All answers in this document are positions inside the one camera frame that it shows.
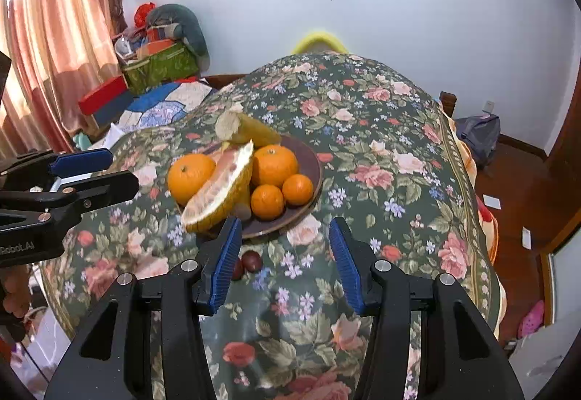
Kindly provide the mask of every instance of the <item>blue gripper pad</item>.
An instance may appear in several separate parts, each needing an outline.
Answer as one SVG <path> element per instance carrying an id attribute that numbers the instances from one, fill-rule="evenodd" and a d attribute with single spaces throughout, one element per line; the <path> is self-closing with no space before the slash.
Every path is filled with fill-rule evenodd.
<path id="1" fill-rule="evenodd" d="M 113 155 L 108 149 L 86 150 L 57 156 L 50 164 L 50 172 L 56 177 L 67 178 L 106 170 L 112 163 Z"/>
<path id="2" fill-rule="evenodd" d="M 345 230 L 349 232 L 348 237 L 350 237 L 351 232 L 345 223 L 345 220 L 343 220 L 340 225 L 337 218 L 333 218 L 329 226 L 329 242 L 337 263 L 341 283 L 345 290 L 347 303 L 356 313 L 361 314 L 365 310 L 365 302 L 363 301 L 361 288 L 361 277 L 359 276 L 359 271 L 357 270 L 353 257 L 349 252 L 347 242 L 345 241 Z"/>
<path id="3" fill-rule="evenodd" d="M 241 245 L 242 223 L 236 218 L 226 237 L 226 242 L 222 245 L 222 252 L 216 263 L 216 269 L 212 274 L 212 293 L 208 305 L 213 313 L 216 313 L 226 300 L 234 264 L 236 264 Z"/>

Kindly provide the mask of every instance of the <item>wooden floor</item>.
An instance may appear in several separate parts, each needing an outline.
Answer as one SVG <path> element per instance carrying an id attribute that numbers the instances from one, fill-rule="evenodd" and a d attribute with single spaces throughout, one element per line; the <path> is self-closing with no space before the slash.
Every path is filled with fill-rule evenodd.
<path id="1" fill-rule="evenodd" d="M 498 144 L 490 166 L 478 173 L 476 193 L 500 199 L 490 209 L 499 222 L 495 269 L 508 299 L 500 325 L 500 343 L 516 337 L 521 319 L 543 298 L 539 250 L 548 244 L 577 210 L 574 195 L 537 156 Z M 522 227 L 531 231 L 532 250 L 522 247 Z"/>

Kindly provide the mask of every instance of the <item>orange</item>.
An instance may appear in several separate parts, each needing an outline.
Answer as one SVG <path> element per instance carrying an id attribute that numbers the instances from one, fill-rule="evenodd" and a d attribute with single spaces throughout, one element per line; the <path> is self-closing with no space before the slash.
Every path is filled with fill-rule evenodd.
<path id="1" fill-rule="evenodd" d="M 211 177 L 215 168 L 216 163 L 204 154 L 180 157 L 167 173 L 167 189 L 176 202 L 186 206 Z"/>
<path id="2" fill-rule="evenodd" d="M 254 155 L 252 183 L 282 188 L 284 181 L 298 172 L 298 161 L 294 153 L 283 146 L 272 144 L 260 148 Z"/>
<path id="3" fill-rule="evenodd" d="M 285 199 L 280 188 L 274 185 L 259 185 L 252 192 L 251 208 L 261 220 L 274 220 L 278 218 L 285 209 Z"/>
<path id="4" fill-rule="evenodd" d="M 303 174 L 294 174 L 283 183 L 283 195 L 291 205 L 304 205 L 313 196 L 313 183 Z"/>

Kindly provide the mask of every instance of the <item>floral tablecloth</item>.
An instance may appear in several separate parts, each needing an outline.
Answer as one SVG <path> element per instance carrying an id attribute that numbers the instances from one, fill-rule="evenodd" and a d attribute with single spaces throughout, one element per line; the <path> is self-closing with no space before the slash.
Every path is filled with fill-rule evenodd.
<path id="1" fill-rule="evenodd" d="M 114 278 L 163 274 L 195 256 L 166 188 L 170 164 L 216 139 L 214 123 L 235 106 L 317 152 L 324 183 L 313 211 L 294 227 L 251 240 L 264 267 L 231 284 L 226 304 L 202 321 L 220 400 L 346 400 L 354 392 L 371 319 L 347 305 L 329 250 L 331 218 L 409 274 L 448 271 L 492 328 L 500 289 L 486 252 L 475 195 L 437 103 L 385 65 L 316 53 L 272 62 L 207 99 L 171 126 L 137 131 L 112 149 L 109 171 L 129 169 L 141 189 L 131 202 L 85 215 L 65 254 L 44 264 L 50 304 L 72 335 Z M 413 315 L 405 398 L 417 394 L 419 317 Z M 153 322 L 155 398 L 163 398 L 159 315 Z"/>

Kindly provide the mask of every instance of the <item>pink slipper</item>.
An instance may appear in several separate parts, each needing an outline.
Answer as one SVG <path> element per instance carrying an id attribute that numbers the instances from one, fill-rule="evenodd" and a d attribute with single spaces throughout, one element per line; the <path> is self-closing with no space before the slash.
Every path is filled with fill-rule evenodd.
<path id="1" fill-rule="evenodd" d="M 539 300 L 518 327 L 518 338 L 533 334 L 543 324 L 544 301 Z"/>

